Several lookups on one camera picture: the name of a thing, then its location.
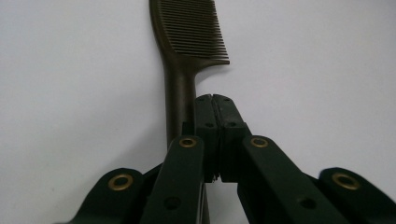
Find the metal grommet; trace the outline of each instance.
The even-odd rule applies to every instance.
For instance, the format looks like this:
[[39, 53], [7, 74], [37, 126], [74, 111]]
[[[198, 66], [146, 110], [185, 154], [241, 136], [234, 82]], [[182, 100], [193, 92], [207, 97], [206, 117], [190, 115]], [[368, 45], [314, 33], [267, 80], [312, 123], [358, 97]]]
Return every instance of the metal grommet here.
[[268, 147], [268, 142], [267, 140], [260, 138], [260, 137], [254, 137], [250, 140], [250, 144], [255, 146], [255, 147]]
[[343, 187], [344, 189], [352, 189], [356, 190], [361, 187], [361, 184], [350, 175], [335, 173], [332, 175], [332, 181], [334, 181], [337, 185]]
[[108, 181], [108, 187], [112, 190], [125, 190], [128, 189], [132, 183], [134, 182], [134, 179], [132, 178], [131, 175], [127, 174], [120, 174], [116, 175], [113, 178], [111, 178]]
[[182, 146], [182, 147], [195, 147], [195, 145], [197, 145], [197, 141], [193, 138], [182, 138], [180, 139], [180, 141], [178, 141], [178, 143]]

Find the black plastic part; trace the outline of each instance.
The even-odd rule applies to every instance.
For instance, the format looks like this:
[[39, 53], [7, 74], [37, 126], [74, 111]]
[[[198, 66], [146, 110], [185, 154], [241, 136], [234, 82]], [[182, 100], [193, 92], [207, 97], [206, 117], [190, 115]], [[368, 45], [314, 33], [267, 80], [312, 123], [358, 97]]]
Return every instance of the black plastic part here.
[[238, 195], [250, 223], [349, 223], [271, 139], [248, 136], [243, 147]]
[[220, 128], [219, 171], [222, 182], [236, 182], [240, 173], [240, 149], [245, 136], [251, 135], [233, 100], [213, 95]]
[[210, 94], [195, 100], [195, 135], [205, 142], [205, 182], [212, 183], [219, 176], [219, 127]]
[[166, 155], [140, 223], [202, 223], [205, 204], [204, 143], [176, 138]]
[[[132, 184], [126, 189], [111, 189], [109, 182], [120, 176], [131, 176]], [[104, 175], [93, 187], [79, 208], [76, 216], [67, 224], [126, 224], [138, 223], [145, 195], [141, 193], [144, 177], [136, 170], [118, 169]]]
[[[229, 64], [230, 62], [227, 60], [212, 59], [210, 57], [199, 58], [175, 52], [167, 36], [166, 27], [172, 27], [172, 25], [178, 25], [178, 23], [175, 21], [174, 24], [168, 23], [167, 26], [164, 25], [160, 3], [161, 0], [149, 0], [151, 24], [163, 59], [163, 70], [165, 73], [166, 134], [169, 146], [175, 137], [181, 135], [183, 122], [193, 122], [194, 120], [195, 75], [208, 66]], [[206, 14], [215, 12], [212, 7], [206, 7], [206, 10]], [[187, 21], [187, 23], [190, 24], [184, 24], [184, 27], [194, 26], [196, 25], [195, 22], [194, 20]], [[209, 22], [209, 27], [217, 25], [217, 23], [212, 20], [203, 20], [203, 23], [205, 22]], [[217, 29], [202, 29], [202, 26], [200, 26], [199, 30], [207, 32], [209, 36], [220, 36], [219, 33], [216, 32]], [[186, 33], [180, 35], [181, 41], [183, 41], [183, 39], [191, 41], [191, 38], [186, 37], [185, 34]], [[192, 43], [189, 45], [189, 48], [194, 50], [197, 46], [199, 45]], [[216, 52], [218, 49], [216, 45], [208, 47], [208, 50], [211, 52]]]
[[396, 204], [366, 179], [342, 168], [320, 173], [319, 187], [351, 223], [396, 223]]

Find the comb teeth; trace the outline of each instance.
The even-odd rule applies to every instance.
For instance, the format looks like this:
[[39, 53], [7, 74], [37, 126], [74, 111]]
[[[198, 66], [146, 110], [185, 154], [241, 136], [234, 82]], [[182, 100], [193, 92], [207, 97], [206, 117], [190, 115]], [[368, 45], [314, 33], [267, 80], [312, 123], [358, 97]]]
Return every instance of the comb teeth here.
[[161, 21], [173, 50], [186, 56], [228, 60], [213, 0], [160, 0]]

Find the white background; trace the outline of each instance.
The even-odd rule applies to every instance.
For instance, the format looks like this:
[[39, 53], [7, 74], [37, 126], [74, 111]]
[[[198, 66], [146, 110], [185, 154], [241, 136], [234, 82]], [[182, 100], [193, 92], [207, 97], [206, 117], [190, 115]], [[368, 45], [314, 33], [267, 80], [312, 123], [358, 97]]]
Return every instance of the white background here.
[[[231, 65], [197, 95], [234, 100], [306, 173], [339, 166], [396, 200], [396, 1], [216, 1]], [[165, 155], [148, 1], [0, 1], [0, 223], [70, 220], [105, 173]], [[212, 223], [247, 223], [208, 186]]]

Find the white surface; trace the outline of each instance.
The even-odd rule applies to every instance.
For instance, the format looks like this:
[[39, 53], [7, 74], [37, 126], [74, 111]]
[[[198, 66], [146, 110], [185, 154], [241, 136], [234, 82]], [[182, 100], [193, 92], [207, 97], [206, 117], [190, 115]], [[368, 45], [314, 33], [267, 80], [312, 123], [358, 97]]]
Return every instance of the white surface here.
[[[396, 2], [217, 0], [231, 97], [306, 173], [339, 166], [396, 199]], [[0, 1], [0, 223], [70, 220], [95, 182], [165, 155], [148, 1]], [[212, 223], [247, 223], [235, 185]]]

